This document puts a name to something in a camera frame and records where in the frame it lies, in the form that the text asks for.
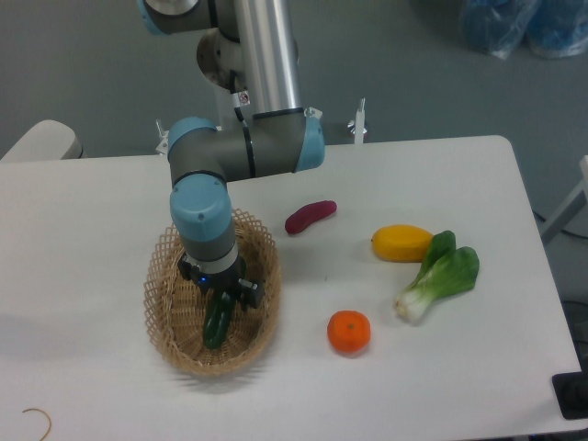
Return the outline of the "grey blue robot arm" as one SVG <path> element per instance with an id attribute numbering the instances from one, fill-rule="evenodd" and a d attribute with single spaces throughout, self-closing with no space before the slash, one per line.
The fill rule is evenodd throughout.
<path id="1" fill-rule="evenodd" d="M 321 122 L 300 100 L 298 48 L 285 1 L 141 1 L 145 26 L 170 35 L 208 29 L 235 121 L 181 119 L 168 132 L 170 211 L 184 246 L 183 278 L 258 308 L 261 281 L 245 274 L 227 185 L 320 166 Z"/>

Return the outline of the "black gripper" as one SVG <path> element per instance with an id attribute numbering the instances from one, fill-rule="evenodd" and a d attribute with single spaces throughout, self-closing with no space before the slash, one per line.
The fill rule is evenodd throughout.
<path id="1" fill-rule="evenodd" d="M 182 254 L 177 262 L 177 269 L 180 276 L 185 281 L 192 282 L 202 295 L 212 289 L 235 296 L 242 311 L 257 310 L 266 293 L 263 282 L 243 279 L 246 275 L 246 263 L 241 257 L 220 273 L 209 274 L 191 263 L 187 254 Z"/>

